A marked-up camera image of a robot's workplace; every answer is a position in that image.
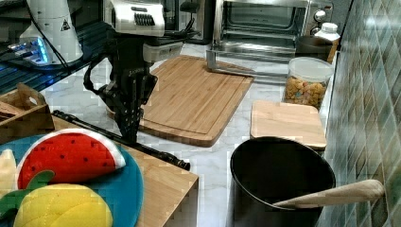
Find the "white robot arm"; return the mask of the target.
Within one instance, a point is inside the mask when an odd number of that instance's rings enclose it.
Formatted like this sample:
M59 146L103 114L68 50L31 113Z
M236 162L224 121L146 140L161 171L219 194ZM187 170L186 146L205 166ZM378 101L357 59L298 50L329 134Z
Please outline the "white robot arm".
M183 41L165 35L163 6L131 0L110 0L105 7L107 58L112 64L110 83L101 89L101 97L114 111L122 137L134 142L142 107L157 83L150 67L180 54Z

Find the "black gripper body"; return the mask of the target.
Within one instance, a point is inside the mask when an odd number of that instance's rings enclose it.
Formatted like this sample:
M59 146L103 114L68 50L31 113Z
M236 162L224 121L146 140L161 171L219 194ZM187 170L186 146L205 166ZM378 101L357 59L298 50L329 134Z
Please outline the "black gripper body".
M142 38L114 37L104 46L112 64L110 83L101 89L102 99L115 112L139 112L148 102L157 78L144 60Z

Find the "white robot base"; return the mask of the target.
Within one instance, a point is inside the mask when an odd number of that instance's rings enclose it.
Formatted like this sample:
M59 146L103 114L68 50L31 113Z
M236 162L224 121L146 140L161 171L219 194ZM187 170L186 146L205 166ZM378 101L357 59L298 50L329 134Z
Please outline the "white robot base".
M67 0L26 0L31 25L8 49L37 66L67 66L83 56Z

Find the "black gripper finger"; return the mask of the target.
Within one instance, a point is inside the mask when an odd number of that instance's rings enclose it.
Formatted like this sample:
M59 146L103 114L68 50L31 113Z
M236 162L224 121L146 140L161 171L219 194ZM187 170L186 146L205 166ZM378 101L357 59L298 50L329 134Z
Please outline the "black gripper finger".
M137 140L137 132L139 129L140 121L143 117L144 110L141 106L133 106L127 110L127 115L125 116L126 123L126 139L130 142L135 143Z
M124 139L131 139L131 121L127 114L127 108L121 103L117 94L112 94L107 105L114 112L114 121L116 122L121 135Z

